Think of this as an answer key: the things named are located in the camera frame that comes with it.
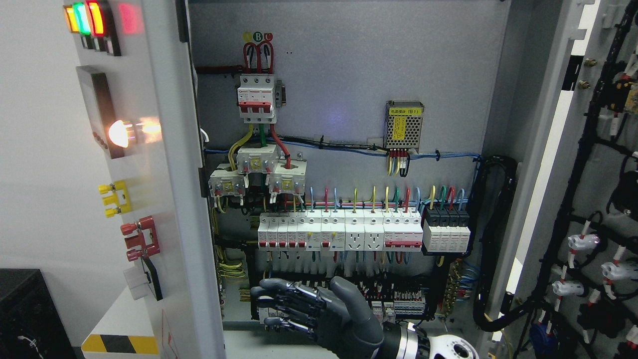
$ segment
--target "indicator light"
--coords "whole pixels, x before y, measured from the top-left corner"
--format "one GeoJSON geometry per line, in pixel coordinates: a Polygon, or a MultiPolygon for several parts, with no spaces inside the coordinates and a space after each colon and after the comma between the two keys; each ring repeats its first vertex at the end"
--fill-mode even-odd
{"type": "Polygon", "coordinates": [[[75,18],[75,11],[71,5],[64,5],[64,19],[66,20],[66,26],[69,28],[69,32],[77,34],[80,32],[77,19],[75,18]]]}
{"type": "Polygon", "coordinates": [[[108,128],[108,139],[122,148],[127,148],[129,142],[135,139],[133,125],[121,119],[113,122],[111,127],[108,128]]]}
{"type": "Polygon", "coordinates": [[[104,36],[104,21],[102,20],[100,4],[97,1],[87,1],[85,8],[87,15],[90,17],[88,23],[91,28],[91,34],[99,37],[104,36]]]}
{"type": "Polygon", "coordinates": [[[84,3],[74,3],[73,12],[75,14],[75,21],[78,26],[78,31],[83,35],[91,34],[91,27],[89,26],[89,18],[86,14],[84,3]]]}

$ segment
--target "yellow indicator light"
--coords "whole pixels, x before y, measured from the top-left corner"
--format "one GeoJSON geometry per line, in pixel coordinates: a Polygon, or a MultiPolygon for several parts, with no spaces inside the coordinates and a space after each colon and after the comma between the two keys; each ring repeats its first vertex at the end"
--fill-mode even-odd
{"type": "Polygon", "coordinates": [[[78,28],[78,22],[75,18],[75,12],[73,11],[73,7],[71,5],[63,6],[64,10],[64,19],[66,20],[66,27],[69,28],[69,32],[71,33],[79,33],[80,29],[78,28]]]}
{"type": "Polygon", "coordinates": [[[117,146],[127,148],[130,140],[135,138],[133,125],[121,119],[113,122],[108,129],[108,138],[117,146]]]}

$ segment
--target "red wire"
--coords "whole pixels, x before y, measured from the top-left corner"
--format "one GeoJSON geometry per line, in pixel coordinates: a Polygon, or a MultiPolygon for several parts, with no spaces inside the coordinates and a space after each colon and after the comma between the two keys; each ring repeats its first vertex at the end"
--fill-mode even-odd
{"type": "Polygon", "coordinates": [[[325,188],[325,195],[323,196],[323,208],[324,212],[328,212],[328,187],[325,188]]]}
{"type": "Polygon", "coordinates": [[[275,58],[275,48],[272,46],[270,41],[264,41],[260,44],[260,50],[262,46],[268,45],[271,48],[271,60],[268,62],[268,73],[272,73],[274,58],[275,58]]]}
{"type": "Polygon", "coordinates": [[[277,146],[281,148],[284,156],[286,157],[286,169],[290,169],[290,152],[288,152],[288,149],[286,148],[286,146],[283,144],[283,142],[281,142],[281,140],[279,139],[279,136],[277,136],[277,132],[275,132],[274,123],[271,123],[271,136],[272,136],[272,139],[274,139],[275,142],[277,143],[277,146]]]}
{"type": "Polygon", "coordinates": [[[262,64],[261,58],[259,57],[259,53],[257,51],[257,45],[252,42],[247,42],[244,45],[244,66],[246,67],[246,73],[252,73],[252,69],[250,68],[250,63],[248,62],[248,49],[252,47],[255,50],[255,55],[257,55],[257,70],[259,71],[259,65],[262,64]]]}
{"type": "Polygon", "coordinates": [[[405,190],[405,211],[404,213],[408,213],[408,205],[410,204],[410,188],[408,187],[405,190]]]}
{"type": "Polygon", "coordinates": [[[453,210],[454,209],[454,196],[456,195],[456,191],[454,190],[454,187],[450,187],[450,190],[447,192],[447,198],[445,199],[446,201],[450,201],[450,206],[448,207],[449,210],[453,210]]]}

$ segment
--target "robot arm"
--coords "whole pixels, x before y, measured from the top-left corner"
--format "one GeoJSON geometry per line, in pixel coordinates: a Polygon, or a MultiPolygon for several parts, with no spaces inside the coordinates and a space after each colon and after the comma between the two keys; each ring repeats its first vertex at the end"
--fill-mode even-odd
{"type": "Polygon", "coordinates": [[[259,307],[285,314],[264,319],[268,327],[303,332],[339,358],[479,358],[469,343],[455,335],[428,337],[411,323],[382,326],[357,286],[341,277],[331,280],[330,289],[273,278],[263,279],[250,293],[259,307]]]}

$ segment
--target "yellow warning label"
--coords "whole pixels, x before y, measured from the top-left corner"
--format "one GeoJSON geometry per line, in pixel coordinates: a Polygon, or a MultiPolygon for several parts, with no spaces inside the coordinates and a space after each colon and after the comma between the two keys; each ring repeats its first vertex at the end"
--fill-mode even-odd
{"type": "Polygon", "coordinates": [[[390,107],[388,109],[388,114],[390,116],[421,116],[423,114],[423,110],[420,107],[390,107]]]}
{"type": "Polygon", "coordinates": [[[405,139],[405,123],[407,121],[408,121],[408,116],[394,116],[394,124],[392,125],[393,140],[405,139]]]}

